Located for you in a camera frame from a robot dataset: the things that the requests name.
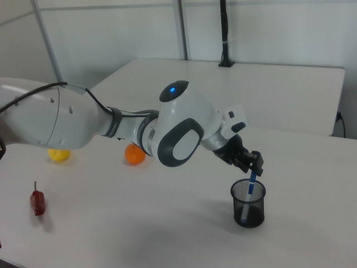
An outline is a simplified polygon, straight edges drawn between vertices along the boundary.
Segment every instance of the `black mesh cup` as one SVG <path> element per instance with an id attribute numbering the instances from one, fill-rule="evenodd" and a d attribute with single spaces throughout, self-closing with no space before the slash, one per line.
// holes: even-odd
<path id="1" fill-rule="evenodd" d="M 240 226 L 254 228 L 264 221 L 266 188 L 257 180 L 251 196 L 248 196 L 248 188 L 249 179 L 238 180 L 230 188 L 233 197 L 234 220 Z"/>

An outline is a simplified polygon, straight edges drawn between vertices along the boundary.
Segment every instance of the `table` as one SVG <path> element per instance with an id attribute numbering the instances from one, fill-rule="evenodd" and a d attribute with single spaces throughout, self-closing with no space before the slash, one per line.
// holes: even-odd
<path id="1" fill-rule="evenodd" d="M 187 80 L 217 109 L 241 104 L 251 126 L 329 136 L 344 75 L 337 68 L 135 59 L 92 91 L 109 106 L 159 109 L 162 90 Z"/>
<path id="2" fill-rule="evenodd" d="M 247 174 L 202 147 L 169 168 L 149 157 L 129 166 L 129 142 L 99 136 L 62 164 L 46 149 L 8 146 L 0 161 L 1 258 L 27 268 L 355 267 L 357 142 L 258 127 L 240 135 L 265 161 L 258 179 L 266 219 L 254 229 L 234 222 L 229 193 Z M 47 202 L 42 217 L 30 208 L 34 180 Z"/>

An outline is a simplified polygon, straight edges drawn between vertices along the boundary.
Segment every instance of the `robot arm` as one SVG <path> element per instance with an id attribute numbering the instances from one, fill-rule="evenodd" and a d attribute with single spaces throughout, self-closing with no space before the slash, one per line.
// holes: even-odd
<path id="1" fill-rule="evenodd" d="M 0 78 L 0 107 L 45 84 Z M 248 152 L 237 132 L 247 118 L 240 106 L 217 111 L 189 82 L 177 81 L 160 95 L 161 109 L 127 113 L 101 107 L 89 96 L 52 87 L 0 113 L 0 137 L 6 145 L 26 143 L 53 149 L 78 149 L 94 135 L 126 139 L 166 166 L 185 163 L 199 144 L 216 156 L 260 176 L 259 152 Z"/>

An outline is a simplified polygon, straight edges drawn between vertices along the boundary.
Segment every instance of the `wall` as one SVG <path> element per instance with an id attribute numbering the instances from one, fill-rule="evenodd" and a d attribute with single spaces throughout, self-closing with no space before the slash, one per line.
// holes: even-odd
<path id="1" fill-rule="evenodd" d="M 227 1 L 230 58 L 346 70 L 340 111 L 357 138 L 357 1 Z M 220 61 L 219 1 L 185 1 L 189 59 Z M 342 135 L 341 123 L 334 134 Z"/>
<path id="2" fill-rule="evenodd" d="M 93 87 L 134 58 L 183 59 L 177 1 L 38 0 L 64 80 Z"/>
<path id="3" fill-rule="evenodd" d="M 56 81 L 31 1 L 0 0 L 0 76 Z"/>
<path id="4" fill-rule="evenodd" d="M 0 0 L 0 75 L 45 82 L 57 77 L 91 88 L 134 58 L 184 59 L 178 2 Z M 227 3 L 233 60 L 345 68 L 339 110 L 347 137 L 357 138 L 357 0 Z M 219 61 L 219 1 L 182 4 L 189 59 Z M 340 122 L 334 134 L 342 135 Z"/>

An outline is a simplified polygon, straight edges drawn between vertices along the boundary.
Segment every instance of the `orange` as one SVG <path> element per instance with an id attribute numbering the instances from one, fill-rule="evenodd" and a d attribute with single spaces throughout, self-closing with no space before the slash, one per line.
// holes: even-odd
<path id="1" fill-rule="evenodd" d="M 137 145 L 130 144 L 125 149 L 125 159 L 132 165 L 140 164 L 145 159 L 145 153 Z"/>

